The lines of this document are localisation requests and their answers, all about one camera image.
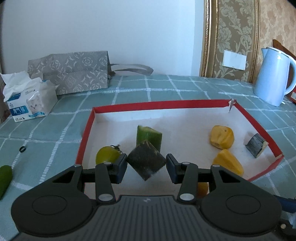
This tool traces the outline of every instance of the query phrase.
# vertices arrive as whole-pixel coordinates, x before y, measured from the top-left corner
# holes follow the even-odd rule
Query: kettle spout
[[[265,49],[262,48],[261,50],[262,50],[263,59],[264,59],[268,49],[267,48],[265,48]]]

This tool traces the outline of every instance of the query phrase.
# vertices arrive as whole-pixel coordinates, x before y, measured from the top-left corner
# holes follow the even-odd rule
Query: black robotic claw
[[[177,196],[120,196],[126,154],[115,163],[83,170],[74,165],[19,196],[11,216],[20,233],[13,240],[283,240],[295,236],[280,220],[276,197],[219,165],[199,169],[168,154],[167,170]],[[95,182],[96,200],[84,184]],[[198,182],[210,193],[199,199]],[[283,232],[276,232],[285,223]]]

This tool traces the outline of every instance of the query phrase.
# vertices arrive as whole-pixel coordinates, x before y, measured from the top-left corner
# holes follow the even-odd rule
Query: black ring
[[[24,152],[25,150],[26,150],[26,147],[24,147],[24,146],[20,147],[20,152]]]

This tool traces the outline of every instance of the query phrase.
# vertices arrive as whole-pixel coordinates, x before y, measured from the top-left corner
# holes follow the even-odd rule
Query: white switch plate
[[[224,50],[222,66],[246,70],[247,56]]]

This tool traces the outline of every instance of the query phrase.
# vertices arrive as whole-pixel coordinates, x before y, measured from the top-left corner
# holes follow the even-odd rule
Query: kettle lid
[[[274,47],[267,47],[267,49],[275,50],[275,51],[277,51],[278,53],[281,53],[281,54],[287,56],[288,58],[290,58],[290,55],[286,54],[285,52],[283,52],[283,51],[281,51],[281,50],[279,50],[279,49],[277,49],[277,48],[274,48]]]

